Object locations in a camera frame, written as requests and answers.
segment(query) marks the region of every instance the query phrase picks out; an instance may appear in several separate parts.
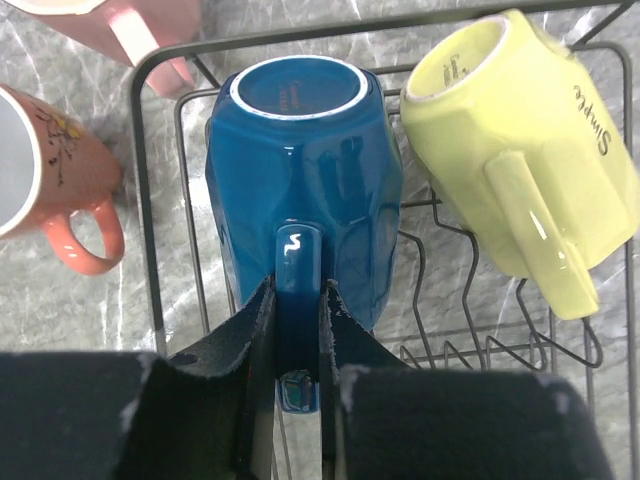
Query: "mug handle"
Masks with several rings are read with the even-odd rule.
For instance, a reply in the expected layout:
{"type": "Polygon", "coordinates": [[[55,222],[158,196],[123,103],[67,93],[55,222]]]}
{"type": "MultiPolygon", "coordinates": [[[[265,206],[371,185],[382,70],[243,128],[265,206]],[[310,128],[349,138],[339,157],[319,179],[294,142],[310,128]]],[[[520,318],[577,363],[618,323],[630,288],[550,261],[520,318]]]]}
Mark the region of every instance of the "mug handle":
{"type": "Polygon", "coordinates": [[[289,224],[276,232],[276,377],[283,410],[318,410],[317,382],[301,365],[318,365],[322,233],[303,224],[289,224]],[[288,385],[299,390],[291,403],[288,385]]]}
{"type": "Polygon", "coordinates": [[[42,226],[49,243],[68,267],[83,275],[94,276],[108,272],[124,255],[124,235],[111,196],[87,209],[98,223],[104,241],[105,258],[89,252],[71,230],[69,215],[61,213],[42,226]]]}
{"type": "Polygon", "coordinates": [[[524,154],[506,151],[484,166],[525,264],[558,318],[598,311],[598,293],[577,249],[562,238],[524,154]]]}
{"type": "MultiPolygon", "coordinates": [[[[134,66],[149,53],[165,46],[158,43],[142,16],[131,7],[111,17],[109,27],[134,66]]],[[[147,83],[158,95],[173,99],[195,87],[182,57],[158,65],[147,77],[147,83]]]]}

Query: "mug rim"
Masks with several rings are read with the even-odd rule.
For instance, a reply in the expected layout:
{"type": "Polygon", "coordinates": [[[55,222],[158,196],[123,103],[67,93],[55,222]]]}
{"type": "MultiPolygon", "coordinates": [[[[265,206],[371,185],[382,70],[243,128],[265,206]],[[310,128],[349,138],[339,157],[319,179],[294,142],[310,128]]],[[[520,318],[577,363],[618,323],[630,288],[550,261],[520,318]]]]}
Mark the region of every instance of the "mug rim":
{"type": "Polygon", "coordinates": [[[29,215],[33,206],[40,195],[40,188],[42,186],[42,154],[40,152],[38,135],[33,127],[29,116],[20,103],[5,89],[5,85],[0,84],[0,98],[5,100],[18,114],[20,120],[22,120],[23,126],[27,130],[27,135],[31,141],[31,158],[33,160],[33,179],[31,180],[31,188],[29,194],[24,200],[22,206],[8,221],[0,224],[0,238],[3,235],[11,232],[29,215]]]}
{"type": "Polygon", "coordinates": [[[260,116],[260,117],[263,117],[263,118],[268,118],[268,119],[271,119],[271,120],[300,121],[300,120],[312,120],[312,119],[316,119],[316,118],[329,117],[331,115],[335,115],[337,113],[349,110],[351,107],[354,107],[356,104],[360,103],[360,101],[366,96],[368,89],[369,89],[369,81],[367,80],[367,77],[362,72],[362,70],[360,70],[355,65],[351,65],[350,63],[344,62],[344,61],[339,60],[337,58],[327,57],[327,56],[324,56],[324,55],[285,55],[285,56],[282,56],[282,57],[276,57],[276,58],[271,58],[271,59],[268,59],[268,60],[264,60],[262,62],[256,63],[255,65],[252,65],[252,66],[250,66],[248,68],[245,68],[231,82],[231,86],[229,87],[229,94],[231,96],[231,99],[234,101],[234,103],[236,105],[238,105],[243,110],[245,110],[245,111],[247,111],[249,113],[252,113],[254,115],[257,115],[257,116],[260,116]],[[247,102],[244,101],[244,99],[240,95],[239,87],[240,87],[240,82],[248,74],[250,74],[254,70],[257,70],[258,68],[260,68],[260,67],[262,67],[264,65],[268,65],[270,63],[275,63],[275,62],[281,62],[281,61],[284,61],[284,60],[295,59],[295,58],[298,58],[298,59],[325,60],[325,61],[330,61],[330,62],[333,62],[333,63],[337,63],[339,65],[342,65],[343,67],[348,68],[358,78],[358,81],[360,83],[360,88],[358,90],[358,93],[356,93],[356,95],[351,100],[349,100],[346,103],[343,103],[339,107],[333,108],[331,110],[325,110],[324,112],[310,113],[310,114],[306,114],[306,115],[281,115],[281,114],[277,114],[277,113],[269,113],[269,112],[265,112],[263,110],[260,110],[258,108],[252,107],[251,105],[249,105],[247,102]]]}
{"type": "Polygon", "coordinates": [[[415,66],[415,68],[411,72],[411,75],[409,75],[406,86],[404,88],[405,98],[415,103],[427,103],[430,101],[437,100],[441,97],[444,97],[445,95],[450,95],[451,93],[454,93],[457,90],[460,90],[462,87],[466,86],[466,84],[468,84],[473,77],[477,76],[482,70],[486,69],[487,65],[494,59],[494,57],[496,57],[500,53],[500,51],[504,48],[504,44],[507,41],[507,36],[509,35],[510,30],[511,30],[510,19],[503,14],[497,14],[497,15],[490,15],[490,16],[481,18],[479,20],[476,20],[475,22],[470,23],[469,25],[466,25],[465,27],[459,30],[456,30],[451,35],[448,35],[443,40],[438,42],[436,46],[433,47],[431,51],[427,53],[424,56],[424,58],[420,60],[420,62],[418,62],[418,64],[415,66]],[[467,75],[465,78],[463,78],[458,83],[452,85],[451,87],[445,88],[444,90],[441,90],[436,93],[431,93],[429,95],[414,95],[413,93],[411,93],[411,89],[410,89],[411,81],[415,79],[414,77],[417,74],[418,70],[420,70],[420,67],[427,60],[431,60],[431,56],[434,52],[436,52],[445,42],[450,41],[453,37],[460,35],[465,30],[475,27],[482,23],[498,23],[502,27],[502,33],[500,34],[500,39],[498,40],[498,43],[495,45],[495,47],[493,47],[491,52],[489,52],[489,55],[487,55],[484,58],[484,60],[482,60],[482,62],[480,62],[480,64],[471,71],[469,75],[467,75]]]}
{"type": "Polygon", "coordinates": [[[84,2],[77,2],[74,5],[62,5],[52,6],[43,5],[37,6],[28,0],[6,0],[8,4],[14,6],[18,10],[30,13],[31,15],[86,15],[93,12],[103,3],[109,0],[85,0],[84,2]]]}

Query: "blue mug handle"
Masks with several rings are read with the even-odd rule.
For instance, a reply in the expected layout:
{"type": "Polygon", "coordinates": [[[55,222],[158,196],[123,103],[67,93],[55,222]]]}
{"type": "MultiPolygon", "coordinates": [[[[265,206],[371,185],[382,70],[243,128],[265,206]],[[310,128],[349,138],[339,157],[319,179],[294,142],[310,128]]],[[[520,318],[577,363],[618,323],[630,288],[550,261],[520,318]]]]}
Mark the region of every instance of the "blue mug handle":
{"type": "Polygon", "coordinates": [[[322,232],[300,223],[276,233],[276,372],[280,405],[288,413],[319,408],[317,379],[322,232]]]}

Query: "yellow mug handle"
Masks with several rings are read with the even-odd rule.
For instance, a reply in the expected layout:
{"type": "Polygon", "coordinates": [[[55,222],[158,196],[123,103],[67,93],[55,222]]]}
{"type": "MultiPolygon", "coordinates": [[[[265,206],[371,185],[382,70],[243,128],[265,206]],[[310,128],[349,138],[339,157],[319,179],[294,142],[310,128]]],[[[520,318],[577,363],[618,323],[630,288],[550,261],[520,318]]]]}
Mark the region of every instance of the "yellow mug handle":
{"type": "Polygon", "coordinates": [[[507,219],[525,264],[558,318],[598,311],[598,293],[582,256],[562,238],[524,154],[505,151],[484,173],[507,219]]]}

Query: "mug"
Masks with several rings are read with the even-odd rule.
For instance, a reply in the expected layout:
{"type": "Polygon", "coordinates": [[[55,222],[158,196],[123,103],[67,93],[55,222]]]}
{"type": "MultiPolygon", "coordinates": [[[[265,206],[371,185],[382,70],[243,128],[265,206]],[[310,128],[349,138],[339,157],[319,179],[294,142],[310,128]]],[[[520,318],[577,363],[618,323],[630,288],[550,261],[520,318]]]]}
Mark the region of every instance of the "mug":
{"type": "Polygon", "coordinates": [[[234,297],[246,303],[275,274],[276,374],[287,411],[317,407],[323,281],[338,282],[366,330],[386,304],[402,175],[369,72],[300,55],[259,63],[222,86],[206,179],[234,297]]]}
{"type": "Polygon", "coordinates": [[[588,269],[640,222],[640,182],[585,67],[517,10],[453,33],[412,72],[401,118],[435,192],[555,314],[598,310],[588,269]]]}
{"type": "Polygon", "coordinates": [[[84,275],[105,273],[122,259],[124,237],[111,192],[118,161],[67,115],[0,84],[0,240],[44,230],[56,254],[84,275]],[[102,232],[105,257],[76,239],[69,222],[90,212],[102,232]]]}
{"type": "MultiPolygon", "coordinates": [[[[6,1],[125,65],[137,65],[158,48],[187,43],[200,30],[200,0],[6,1]]],[[[184,58],[158,65],[147,83],[168,98],[194,87],[184,58]]]]}

